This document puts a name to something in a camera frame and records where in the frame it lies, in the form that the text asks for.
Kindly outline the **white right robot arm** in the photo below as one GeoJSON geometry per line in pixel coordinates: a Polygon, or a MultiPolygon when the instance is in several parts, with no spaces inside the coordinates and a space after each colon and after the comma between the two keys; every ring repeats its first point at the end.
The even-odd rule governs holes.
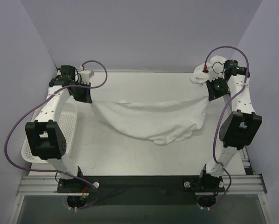
{"type": "Polygon", "coordinates": [[[212,160],[201,171],[197,186],[202,191],[212,187],[223,187],[222,176],[233,156],[251,144],[262,117],[256,114],[249,91],[250,74],[236,60],[222,63],[222,75],[206,81],[209,101],[223,97],[223,112],[229,115],[223,120],[220,115],[215,131],[212,160]]]}

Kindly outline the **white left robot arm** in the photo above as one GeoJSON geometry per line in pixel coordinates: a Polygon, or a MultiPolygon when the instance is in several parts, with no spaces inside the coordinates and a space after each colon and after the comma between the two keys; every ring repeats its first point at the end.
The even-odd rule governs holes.
{"type": "Polygon", "coordinates": [[[70,65],[61,66],[56,77],[49,82],[48,102],[42,106],[34,121],[25,125],[31,154],[58,170],[60,177],[68,180],[68,187],[74,192],[84,188],[84,179],[80,167],[67,154],[72,139],[66,139],[59,120],[69,97],[79,102],[92,102],[89,87],[93,75],[92,70],[78,71],[70,65]]]}

